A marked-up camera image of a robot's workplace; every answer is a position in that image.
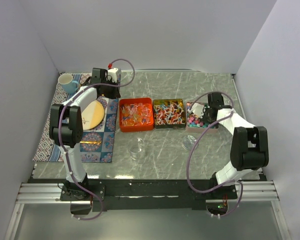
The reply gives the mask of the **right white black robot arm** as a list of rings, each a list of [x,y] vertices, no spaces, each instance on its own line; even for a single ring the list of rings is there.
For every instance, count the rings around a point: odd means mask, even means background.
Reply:
[[[212,175],[209,188],[203,191],[218,200],[226,194],[226,186],[268,165],[268,131],[245,120],[232,104],[226,105],[221,92],[208,93],[207,104],[203,119],[209,123],[208,128],[223,127],[232,136],[229,162]]]

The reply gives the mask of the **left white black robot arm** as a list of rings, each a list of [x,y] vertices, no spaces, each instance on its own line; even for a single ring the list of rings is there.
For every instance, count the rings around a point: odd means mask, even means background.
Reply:
[[[100,96],[118,99],[120,81],[121,69],[94,68],[92,76],[69,100],[54,103],[50,108],[49,137],[63,155],[66,169],[62,193],[78,201],[95,196],[80,159],[80,141],[84,134],[82,112]]]

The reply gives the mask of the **orange candy box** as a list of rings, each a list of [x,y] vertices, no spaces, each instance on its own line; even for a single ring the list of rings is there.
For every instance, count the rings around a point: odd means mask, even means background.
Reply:
[[[144,132],[154,129],[154,111],[149,97],[127,98],[119,101],[119,127],[121,132]]]

